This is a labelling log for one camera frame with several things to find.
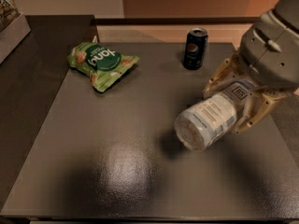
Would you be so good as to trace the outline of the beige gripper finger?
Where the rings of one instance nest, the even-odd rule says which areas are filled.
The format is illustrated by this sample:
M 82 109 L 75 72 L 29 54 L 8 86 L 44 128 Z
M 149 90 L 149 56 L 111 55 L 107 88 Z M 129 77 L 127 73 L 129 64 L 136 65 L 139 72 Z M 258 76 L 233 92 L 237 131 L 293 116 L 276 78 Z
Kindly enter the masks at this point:
M 204 98 L 224 90 L 234 82 L 247 80 L 248 78 L 244 69 L 240 66 L 239 52 L 235 51 L 230 58 L 223 60 L 209 79 L 203 90 Z
M 240 134 L 252 128 L 292 95 L 293 88 L 273 89 L 263 86 L 250 89 L 245 101 L 235 105 L 237 121 L 232 133 Z

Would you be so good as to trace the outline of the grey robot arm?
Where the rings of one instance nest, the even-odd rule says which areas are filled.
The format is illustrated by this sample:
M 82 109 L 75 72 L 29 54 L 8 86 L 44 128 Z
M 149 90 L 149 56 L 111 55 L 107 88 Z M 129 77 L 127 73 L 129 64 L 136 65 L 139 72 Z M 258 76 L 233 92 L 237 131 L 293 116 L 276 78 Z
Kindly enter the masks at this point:
M 204 95 L 241 79 L 254 87 L 233 133 L 251 128 L 299 87 L 299 0 L 279 0 L 263 13 L 243 34 L 238 50 L 217 67 Z

